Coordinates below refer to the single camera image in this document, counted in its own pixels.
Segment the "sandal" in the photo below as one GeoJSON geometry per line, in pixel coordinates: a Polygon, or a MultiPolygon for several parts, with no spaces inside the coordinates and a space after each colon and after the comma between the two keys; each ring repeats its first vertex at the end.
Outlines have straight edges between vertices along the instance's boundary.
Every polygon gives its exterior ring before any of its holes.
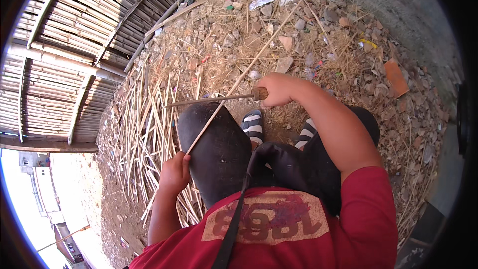
{"type": "Polygon", "coordinates": [[[251,141],[256,142],[258,145],[264,142],[262,112],[260,110],[254,109],[249,111],[242,118],[240,127],[251,141]]]}
{"type": "Polygon", "coordinates": [[[303,124],[299,140],[297,141],[295,147],[301,148],[302,146],[305,146],[307,142],[309,142],[316,133],[317,129],[315,128],[314,121],[312,120],[312,118],[308,118],[307,121],[305,121],[305,123],[303,124]]]}

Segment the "knee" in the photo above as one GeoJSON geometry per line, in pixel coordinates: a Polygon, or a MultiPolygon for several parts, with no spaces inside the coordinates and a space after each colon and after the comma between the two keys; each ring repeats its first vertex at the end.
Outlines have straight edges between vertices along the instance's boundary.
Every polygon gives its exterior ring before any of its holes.
{"type": "Polygon", "coordinates": [[[218,102],[205,102],[189,105],[179,115],[178,122],[208,120],[212,113],[218,108],[218,102]]]}

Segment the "person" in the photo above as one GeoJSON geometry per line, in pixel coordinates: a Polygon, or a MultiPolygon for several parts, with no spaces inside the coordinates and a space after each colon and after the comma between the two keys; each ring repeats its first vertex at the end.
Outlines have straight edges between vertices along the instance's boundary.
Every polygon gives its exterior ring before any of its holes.
{"type": "MultiPolygon", "coordinates": [[[[289,75],[257,86],[269,93],[263,106],[297,101],[310,115],[296,146],[264,142],[259,110],[239,127],[221,108],[191,155],[163,164],[148,246],[130,268],[393,268],[395,205],[373,115],[289,75]],[[181,228],[176,197],[190,176],[208,210],[181,228]]],[[[217,106],[182,112],[183,149],[217,106]]]]}

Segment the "wooden beam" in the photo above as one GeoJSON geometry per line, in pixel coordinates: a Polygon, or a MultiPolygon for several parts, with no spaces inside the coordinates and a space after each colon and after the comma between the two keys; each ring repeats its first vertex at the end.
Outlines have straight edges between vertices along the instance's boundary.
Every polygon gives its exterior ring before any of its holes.
{"type": "Polygon", "coordinates": [[[10,138],[2,134],[0,134],[0,148],[49,153],[94,153],[98,151],[95,142],[76,142],[72,146],[63,141],[29,140],[21,143],[16,137],[10,138]]]}
{"type": "MultiPolygon", "coordinates": [[[[159,18],[158,21],[156,21],[156,23],[154,23],[154,26],[158,25],[159,23],[161,23],[162,21],[166,20],[167,17],[169,17],[169,15],[177,9],[179,3],[183,1],[183,0],[176,0],[176,2],[170,6],[170,8],[164,12],[164,14],[161,16],[161,18],[159,18]]],[[[152,38],[153,34],[150,34],[150,35],[147,35],[146,37],[144,37],[144,39],[141,41],[140,45],[138,46],[138,48],[136,49],[136,51],[134,52],[133,56],[129,59],[129,62],[128,64],[126,65],[126,67],[124,68],[124,71],[126,73],[129,72],[129,70],[131,69],[131,67],[133,66],[133,63],[134,63],[134,60],[136,59],[136,57],[138,57],[138,55],[140,55],[141,51],[144,49],[144,45],[149,42],[149,40],[152,38]]]]}
{"type": "Polygon", "coordinates": [[[121,21],[118,22],[118,24],[116,25],[115,29],[110,33],[110,35],[108,36],[108,38],[106,39],[106,42],[101,46],[101,49],[100,51],[98,52],[98,54],[96,55],[96,58],[95,58],[95,66],[99,63],[99,61],[103,58],[103,55],[105,54],[105,51],[106,49],[108,48],[108,46],[111,44],[111,42],[113,41],[114,37],[116,36],[116,33],[118,32],[118,30],[121,28],[121,26],[123,25],[124,22],[126,22],[126,20],[128,19],[128,17],[136,10],[136,8],[141,4],[141,2],[143,2],[143,0],[136,0],[136,2],[128,9],[128,11],[126,12],[126,14],[124,15],[123,19],[121,19],[121,21]]]}
{"type": "Polygon", "coordinates": [[[26,56],[35,61],[56,65],[58,67],[78,71],[87,75],[95,75],[99,78],[104,78],[118,83],[122,83],[124,81],[122,76],[116,75],[107,70],[100,69],[98,67],[92,67],[86,63],[71,60],[69,58],[52,54],[50,52],[41,51],[39,49],[27,49],[25,46],[19,44],[12,44],[8,48],[8,53],[17,56],[26,56]]]}
{"type": "Polygon", "coordinates": [[[71,116],[70,122],[70,131],[68,133],[68,145],[73,143],[73,133],[75,133],[75,125],[76,119],[78,118],[78,111],[80,110],[81,102],[85,97],[86,89],[90,83],[92,75],[87,75],[85,79],[83,79],[83,83],[80,86],[80,91],[78,92],[78,97],[76,97],[75,106],[73,107],[73,115],[71,116]]]}
{"type": "Polygon", "coordinates": [[[38,34],[39,28],[43,23],[43,19],[45,18],[46,14],[48,12],[48,9],[50,8],[51,4],[54,1],[55,0],[46,0],[43,3],[42,9],[40,10],[40,14],[38,15],[38,18],[37,18],[35,24],[33,25],[32,32],[30,33],[30,38],[28,39],[28,42],[27,42],[27,49],[30,49],[33,41],[36,38],[36,35],[38,34]]]}
{"type": "Polygon", "coordinates": [[[21,116],[21,98],[23,97],[23,78],[25,77],[25,69],[27,68],[27,57],[23,58],[23,64],[21,66],[20,85],[18,86],[18,136],[20,142],[23,143],[23,128],[22,128],[22,116],[21,116]]]}

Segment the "concrete wall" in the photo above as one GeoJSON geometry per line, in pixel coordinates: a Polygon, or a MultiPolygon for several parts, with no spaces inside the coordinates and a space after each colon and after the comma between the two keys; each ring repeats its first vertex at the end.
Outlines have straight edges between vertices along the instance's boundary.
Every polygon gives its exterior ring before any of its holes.
{"type": "Polygon", "coordinates": [[[463,80],[461,60],[450,25],[437,0],[350,0],[372,12],[410,57],[426,66],[454,117],[455,83],[463,80]]]}

